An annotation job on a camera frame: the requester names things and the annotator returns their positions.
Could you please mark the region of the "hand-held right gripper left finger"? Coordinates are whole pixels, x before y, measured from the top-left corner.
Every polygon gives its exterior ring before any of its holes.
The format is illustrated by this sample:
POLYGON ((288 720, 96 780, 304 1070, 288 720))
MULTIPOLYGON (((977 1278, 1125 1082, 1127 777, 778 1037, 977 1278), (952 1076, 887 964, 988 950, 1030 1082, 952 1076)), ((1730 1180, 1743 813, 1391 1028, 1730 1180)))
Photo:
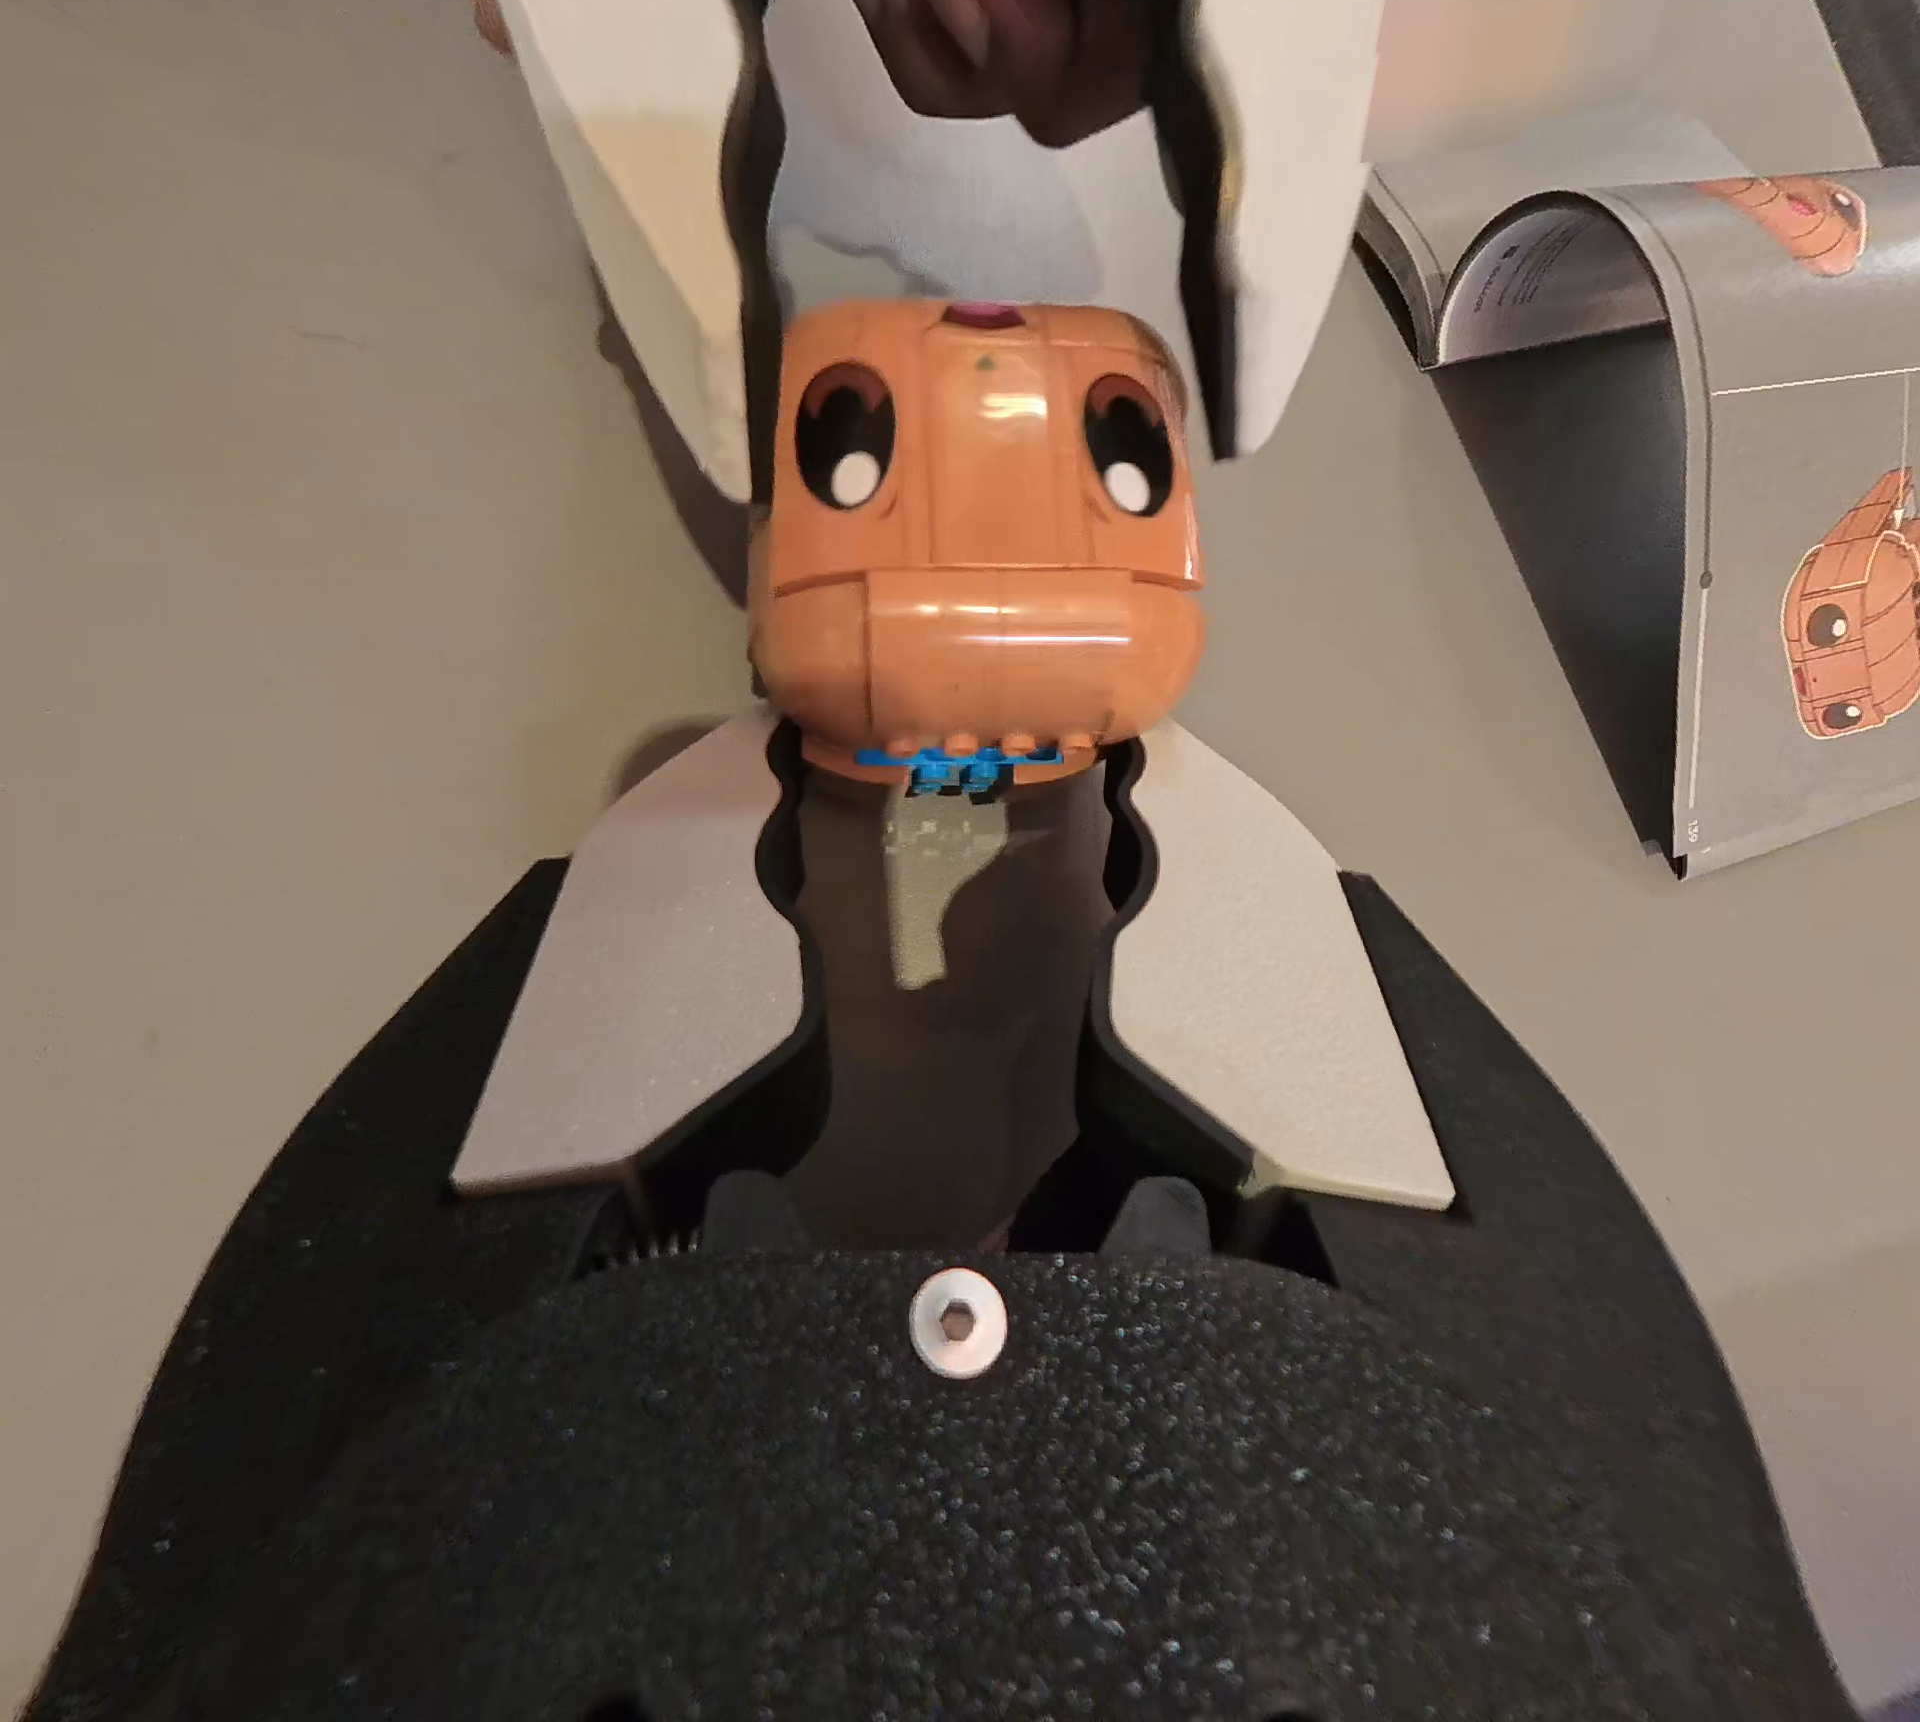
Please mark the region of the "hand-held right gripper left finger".
POLYGON ((786 1174, 828 1115, 801 733, 726 717, 576 844, 457 1190, 786 1174))

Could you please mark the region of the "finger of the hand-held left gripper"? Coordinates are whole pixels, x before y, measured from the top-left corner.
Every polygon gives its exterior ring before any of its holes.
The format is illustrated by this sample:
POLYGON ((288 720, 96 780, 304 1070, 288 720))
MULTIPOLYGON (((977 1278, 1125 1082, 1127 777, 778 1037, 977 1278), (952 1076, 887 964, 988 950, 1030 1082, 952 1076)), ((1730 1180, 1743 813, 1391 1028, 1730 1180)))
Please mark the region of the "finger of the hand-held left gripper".
POLYGON ((614 314, 733 500, 768 500, 780 99, 768 0, 497 0, 614 314))
POLYGON ((1168 0, 1153 122, 1212 456, 1279 424, 1367 187, 1385 0, 1168 0))

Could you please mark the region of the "brown lego head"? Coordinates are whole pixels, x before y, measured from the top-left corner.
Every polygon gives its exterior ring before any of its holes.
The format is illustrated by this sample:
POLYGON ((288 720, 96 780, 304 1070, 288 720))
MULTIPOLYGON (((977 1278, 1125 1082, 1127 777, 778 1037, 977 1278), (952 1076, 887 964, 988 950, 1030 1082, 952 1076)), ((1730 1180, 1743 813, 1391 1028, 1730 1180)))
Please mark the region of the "brown lego head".
POLYGON ((1189 388, 1146 321, 840 296, 786 329, 750 660, 807 766, 1062 780, 1160 724, 1201 638, 1189 388))

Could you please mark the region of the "grey instruction booklet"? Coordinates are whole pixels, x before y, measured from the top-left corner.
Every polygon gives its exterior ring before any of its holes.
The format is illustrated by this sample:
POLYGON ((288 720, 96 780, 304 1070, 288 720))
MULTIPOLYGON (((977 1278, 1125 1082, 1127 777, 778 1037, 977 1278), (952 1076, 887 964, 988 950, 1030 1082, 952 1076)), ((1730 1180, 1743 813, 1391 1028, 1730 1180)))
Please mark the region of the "grey instruction booklet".
POLYGON ((1358 238, 1642 844, 1704 877, 1911 803, 1920 171, 1372 171, 1358 238))

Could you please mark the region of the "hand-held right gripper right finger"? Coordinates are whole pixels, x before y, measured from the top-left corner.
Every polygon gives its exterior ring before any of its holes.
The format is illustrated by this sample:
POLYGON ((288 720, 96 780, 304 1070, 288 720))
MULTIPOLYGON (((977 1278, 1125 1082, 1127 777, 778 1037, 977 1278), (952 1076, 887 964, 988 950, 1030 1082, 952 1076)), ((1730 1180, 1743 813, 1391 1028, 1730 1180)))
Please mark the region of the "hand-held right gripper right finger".
POLYGON ((1201 739, 1108 752, 1109 921, 1081 1143, 1218 1214, 1268 1190, 1449 1211, 1453 1174, 1330 847, 1201 739))

